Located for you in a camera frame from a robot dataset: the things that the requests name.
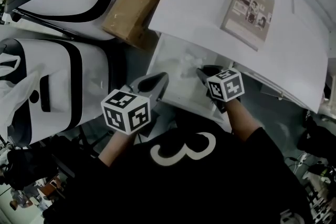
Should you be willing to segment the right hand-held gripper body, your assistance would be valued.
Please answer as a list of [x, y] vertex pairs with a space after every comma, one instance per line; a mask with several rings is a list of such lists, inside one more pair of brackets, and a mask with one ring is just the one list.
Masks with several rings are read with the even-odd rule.
[[207, 78], [207, 86], [211, 99], [220, 113], [226, 111], [224, 103], [245, 93], [241, 73], [234, 69], [227, 69]]

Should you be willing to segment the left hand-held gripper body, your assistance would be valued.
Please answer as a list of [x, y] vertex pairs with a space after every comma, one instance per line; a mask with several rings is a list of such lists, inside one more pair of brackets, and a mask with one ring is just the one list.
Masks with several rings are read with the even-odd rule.
[[142, 89], [139, 84], [133, 84], [113, 90], [101, 101], [106, 125], [126, 135], [141, 132], [156, 123], [159, 115], [154, 108], [160, 97], [160, 85]]

